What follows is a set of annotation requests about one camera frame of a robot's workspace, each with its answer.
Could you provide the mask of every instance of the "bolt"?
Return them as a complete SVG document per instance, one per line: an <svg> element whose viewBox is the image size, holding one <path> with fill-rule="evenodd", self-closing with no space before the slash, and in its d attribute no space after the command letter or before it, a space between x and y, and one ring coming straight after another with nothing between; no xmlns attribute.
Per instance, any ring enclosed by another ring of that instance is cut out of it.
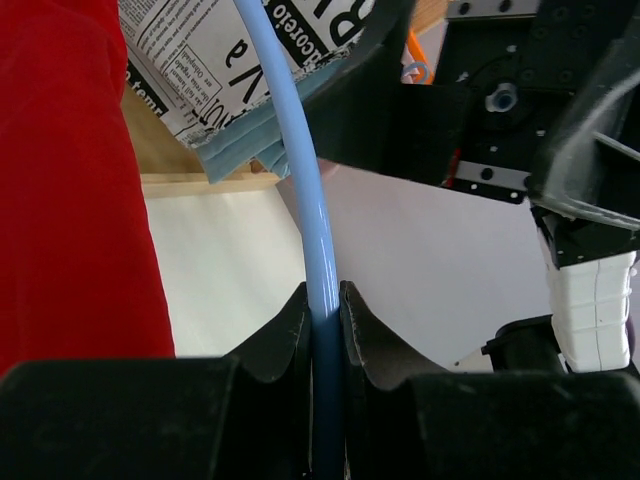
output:
<svg viewBox="0 0 640 480"><path fill-rule="evenodd" d="M485 168L480 172L480 178L483 180L491 180L493 178L493 170L490 168Z"/></svg>

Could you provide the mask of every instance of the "metal plate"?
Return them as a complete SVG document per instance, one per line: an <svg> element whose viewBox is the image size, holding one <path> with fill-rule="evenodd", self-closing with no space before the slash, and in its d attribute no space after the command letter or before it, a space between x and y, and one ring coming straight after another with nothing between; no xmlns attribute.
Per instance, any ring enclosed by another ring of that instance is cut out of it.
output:
<svg viewBox="0 0 640 480"><path fill-rule="evenodd" d="M541 0L455 0L449 3L447 20L470 18L532 17Z"/></svg>
<svg viewBox="0 0 640 480"><path fill-rule="evenodd" d="M461 161L455 178L524 192L528 176L527 172L520 170Z"/></svg>

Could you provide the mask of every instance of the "white surface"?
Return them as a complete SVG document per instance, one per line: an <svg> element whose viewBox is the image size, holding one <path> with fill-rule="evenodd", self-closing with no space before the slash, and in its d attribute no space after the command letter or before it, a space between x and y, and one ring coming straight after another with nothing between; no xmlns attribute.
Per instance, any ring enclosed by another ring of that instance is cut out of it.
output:
<svg viewBox="0 0 640 480"><path fill-rule="evenodd" d="M340 278L432 360L449 365L505 323L549 313L525 205L344 167L326 192Z"/></svg>
<svg viewBox="0 0 640 480"><path fill-rule="evenodd" d="M571 369L593 372L626 367L630 355L625 323L636 252L557 269L541 236L540 244L551 291L553 330Z"/></svg>
<svg viewBox="0 0 640 480"><path fill-rule="evenodd" d="M178 355L222 355L304 280L300 234L275 188L147 201Z"/></svg>

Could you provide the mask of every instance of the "screw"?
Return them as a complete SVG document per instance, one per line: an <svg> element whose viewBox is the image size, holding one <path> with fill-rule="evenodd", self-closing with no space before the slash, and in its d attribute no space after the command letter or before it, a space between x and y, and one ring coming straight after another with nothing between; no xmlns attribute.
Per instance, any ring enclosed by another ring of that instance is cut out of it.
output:
<svg viewBox="0 0 640 480"><path fill-rule="evenodd" d="M549 30L545 27L537 27L533 30L533 38L536 40L543 40L547 38L547 35L549 35Z"/></svg>
<svg viewBox="0 0 640 480"><path fill-rule="evenodd" d="M571 36L576 39L582 38L586 35L588 30L589 29L586 26L578 25L576 28L573 29L573 32L571 32Z"/></svg>
<svg viewBox="0 0 640 480"><path fill-rule="evenodd" d="M558 7L551 16L556 22L561 22L569 16L569 9L567 7Z"/></svg>
<svg viewBox="0 0 640 480"><path fill-rule="evenodd" d="M533 80L535 76L536 76L536 72L531 68L527 68L526 70L523 70L522 73L520 74L520 79L523 82L530 82Z"/></svg>
<svg viewBox="0 0 640 480"><path fill-rule="evenodd" d="M573 72L571 70L563 70L560 72L560 75L558 75L558 81L560 83L569 83L571 80L573 80Z"/></svg>
<svg viewBox="0 0 640 480"><path fill-rule="evenodd" d="M511 10L511 6L512 6L511 0L503 0L503 2L498 7L498 10L500 10L502 13L505 13Z"/></svg>
<svg viewBox="0 0 640 480"><path fill-rule="evenodd" d="M493 178L493 170L490 168L485 168L480 172L480 178L483 180L491 180Z"/></svg>
<svg viewBox="0 0 640 480"><path fill-rule="evenodd" d="M460 15L466 15L467 13L469 13L469 10L471 10L471 4L469 2L464 2L462 5L460 5L458 12L460 13Z"/></svg>

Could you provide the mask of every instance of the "newspaper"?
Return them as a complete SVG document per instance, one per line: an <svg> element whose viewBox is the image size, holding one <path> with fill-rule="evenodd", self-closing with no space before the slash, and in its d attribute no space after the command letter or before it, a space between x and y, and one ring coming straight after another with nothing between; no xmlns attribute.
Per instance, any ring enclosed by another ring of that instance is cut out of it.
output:
<svg viewBox="0 0 640 480"><path fill-rule="evenodd" d="M294 78L344 56L374 0L266 0ZM233 0L119 0L127 82L182 143L196 147L268 98Z"/></svg>

